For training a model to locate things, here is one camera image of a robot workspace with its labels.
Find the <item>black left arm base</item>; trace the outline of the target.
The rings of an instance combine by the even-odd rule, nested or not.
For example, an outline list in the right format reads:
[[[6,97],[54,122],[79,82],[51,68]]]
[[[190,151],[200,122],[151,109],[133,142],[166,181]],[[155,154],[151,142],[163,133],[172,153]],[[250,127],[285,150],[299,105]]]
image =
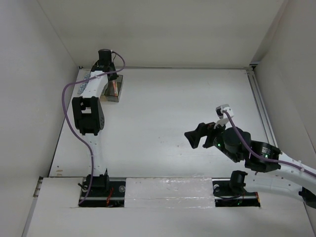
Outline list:
[[[79,207],[124,207],[126,178],[111,178],[107,173],[98,177],[88,175],[78,185]]]

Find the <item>orange thin pen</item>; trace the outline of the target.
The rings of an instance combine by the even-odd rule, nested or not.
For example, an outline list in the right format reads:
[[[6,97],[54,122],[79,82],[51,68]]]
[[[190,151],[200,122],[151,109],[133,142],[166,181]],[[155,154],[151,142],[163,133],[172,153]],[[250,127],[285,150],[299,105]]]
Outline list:
[[[114,95],[116,97],[119,96],[119,86],[118,86],[118,83],[116,81],[113,82],[113,89],[114,89]]]

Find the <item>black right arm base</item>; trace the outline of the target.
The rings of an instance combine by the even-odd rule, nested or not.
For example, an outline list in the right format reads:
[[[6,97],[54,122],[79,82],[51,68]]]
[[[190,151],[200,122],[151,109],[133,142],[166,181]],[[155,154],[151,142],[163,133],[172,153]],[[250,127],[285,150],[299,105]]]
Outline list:
[[[212,178],[215,207],[261,207],[257,192],[245,189],[244,171],[233,171],[230,178]]]

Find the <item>pink thin pen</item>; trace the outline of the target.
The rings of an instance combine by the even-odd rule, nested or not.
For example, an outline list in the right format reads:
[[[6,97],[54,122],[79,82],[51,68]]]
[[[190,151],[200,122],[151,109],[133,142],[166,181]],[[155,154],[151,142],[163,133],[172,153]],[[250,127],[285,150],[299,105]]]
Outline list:
[[[116,81],[112,81],[113,83],[113,91],[114,91],[114,95],[118,96],[118,86],[117,86],[117,82]]]

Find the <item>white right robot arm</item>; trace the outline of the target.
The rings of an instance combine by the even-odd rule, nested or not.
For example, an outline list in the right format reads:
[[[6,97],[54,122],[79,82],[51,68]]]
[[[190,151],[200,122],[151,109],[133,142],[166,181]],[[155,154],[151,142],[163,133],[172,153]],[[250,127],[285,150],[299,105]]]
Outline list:
[[[203,147],[216,148],[234,163],[243,162],[244,167],[254,172],[235,170],[228,182],[228,197],[218,199],[230,201],[246,193],[268,191],[290,196],[315,208],[316,170],[291,158],[279,148],[269,143],[254,141],[249,132],[235,125],[227,128],[214,122],[200,123],[193,131],[185,132],[185,137],[193,149],[205,137]]]

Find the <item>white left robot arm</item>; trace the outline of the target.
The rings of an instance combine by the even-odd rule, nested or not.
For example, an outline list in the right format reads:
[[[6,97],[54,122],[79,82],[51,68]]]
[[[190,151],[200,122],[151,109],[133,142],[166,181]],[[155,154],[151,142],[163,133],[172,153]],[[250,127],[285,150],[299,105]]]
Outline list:
[[[118,77],[112,61],[112,53],[109,49],[98,51],[99,59],[91,68],[85,89],[79,97],[72,99],[75,127],[93,153],[92,172],[81,186],[83,189],[87,186],[90,198],[104,196],[110,191],[110,181],[101,146],[101,131],[105,126],[105,118],[100,96],[109,79]]]

